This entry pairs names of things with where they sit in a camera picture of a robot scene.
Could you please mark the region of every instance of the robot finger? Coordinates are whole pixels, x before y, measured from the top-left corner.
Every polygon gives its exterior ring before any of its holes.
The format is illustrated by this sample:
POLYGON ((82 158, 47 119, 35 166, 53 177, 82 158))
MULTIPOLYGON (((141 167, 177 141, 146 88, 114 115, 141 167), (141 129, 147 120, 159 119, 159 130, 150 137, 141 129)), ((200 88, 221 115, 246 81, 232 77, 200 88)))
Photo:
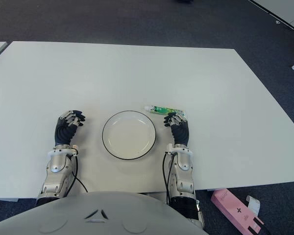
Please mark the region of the robot finger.
POLYGON ((80 124, 80 120, 78 117, 75 117, 70 123, 69 123, 69 126, 71 125, 75 125, 75 126, 79 126, 80 124))
POLYGON ((76 116, 81 120, 81 121, 85 121, 85 116, 82 115, 82 112, 79 110, 73 110, 73 113, 76 114, 76 116))
POLYGON ((76 118, 76 114, 69 114, 65 117, 65 120, 67 120, 68 123, 71 123, 76 118))
POLYGON ((68 115, 72 114, 73 110, 66 111, 60 116, 60 119, 65 119, 68 115))

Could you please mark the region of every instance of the green toothpaste tube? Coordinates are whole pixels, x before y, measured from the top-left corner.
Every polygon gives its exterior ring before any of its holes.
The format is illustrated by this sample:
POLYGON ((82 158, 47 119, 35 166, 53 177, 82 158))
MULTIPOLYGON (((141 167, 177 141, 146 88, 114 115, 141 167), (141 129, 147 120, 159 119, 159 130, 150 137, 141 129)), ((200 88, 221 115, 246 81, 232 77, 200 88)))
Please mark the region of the green toothpaste tube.
POLYGON ((171 108, 165 108, 165 107, 159 107, 159 106, 145 106, 145 110, 148 112, 151 112, 152 114, 167 115, 168 113, 177 113, 184 117, 186 116, 184 110, 171 109, 171 108))

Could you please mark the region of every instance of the paper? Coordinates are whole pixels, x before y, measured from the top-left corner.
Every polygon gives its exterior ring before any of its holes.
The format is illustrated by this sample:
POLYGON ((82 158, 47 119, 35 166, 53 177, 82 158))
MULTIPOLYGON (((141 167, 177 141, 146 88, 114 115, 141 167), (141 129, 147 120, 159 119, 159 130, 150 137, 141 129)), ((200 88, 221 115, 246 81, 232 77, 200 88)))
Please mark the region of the paper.
POLYGON ((260 209, 260 201, 251 197, 251 196, 247 196, 246 201, 249 202, 248 204, 248 208, 256 215, 258 216, 259 213, 259 209, 260 209))

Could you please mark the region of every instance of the black cable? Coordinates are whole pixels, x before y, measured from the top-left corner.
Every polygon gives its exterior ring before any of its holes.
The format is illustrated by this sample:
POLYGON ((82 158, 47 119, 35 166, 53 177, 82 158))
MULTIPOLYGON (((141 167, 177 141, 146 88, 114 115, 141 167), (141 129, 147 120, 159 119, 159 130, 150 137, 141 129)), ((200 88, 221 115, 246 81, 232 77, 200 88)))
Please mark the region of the black cable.
POLYGON ((86 189, 86 187, 85 187, 85 185, 81 182, 81 180, 80 179, 78 179, 78 178, 76 178, 77 179, 77 181, 79 181, 80 182, 80 184, 84 187, 84 189, 85 189, 85 191, 86 192, 88 192, 88 190, 86 189))
POLYGON ((66 197, 68 196, 69 192, 71 191, 71 188, 73 187, 74 183, 75 183, 75 180, 76 180, 76 176, 77 176, 77 172, 78 172, 78 161, 77 161, 77 155, 75 156, 75 161, 76 161, 76 170, 75 170, 75 176, 74 176, 74 179, 73 179, 73 182, 71 183, 71 186, 69 187, 68 191, 64 194, 63 197, 66 197))
POLYGON ((169 189, 168 189, 168 184, 167 184, 167 179, 166 179, 166 175, 165 175, 165 159, 166 159, 166 156, 167 156, 167 152, 165 152, 165 155, 163 156, 163 161, 162 161, 162 174, 163 174, 163 179, 164 179, 165 185, 166 185, 167 204, 168 204, 168 199, 169 199, 169 202, 171 201, 171 199, 170 199, 169 189))

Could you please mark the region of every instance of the white plate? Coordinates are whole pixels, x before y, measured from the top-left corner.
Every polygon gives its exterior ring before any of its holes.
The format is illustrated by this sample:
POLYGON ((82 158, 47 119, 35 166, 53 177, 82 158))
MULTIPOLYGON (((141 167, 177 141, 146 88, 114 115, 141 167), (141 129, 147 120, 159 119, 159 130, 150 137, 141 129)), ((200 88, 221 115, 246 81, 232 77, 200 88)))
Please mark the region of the white plate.
POLYGON ((105 148, 113 156, 132 160, 145 155, 156 140, 152 121, 136 111, 123 111, 109 118, 102 131, 105 148))

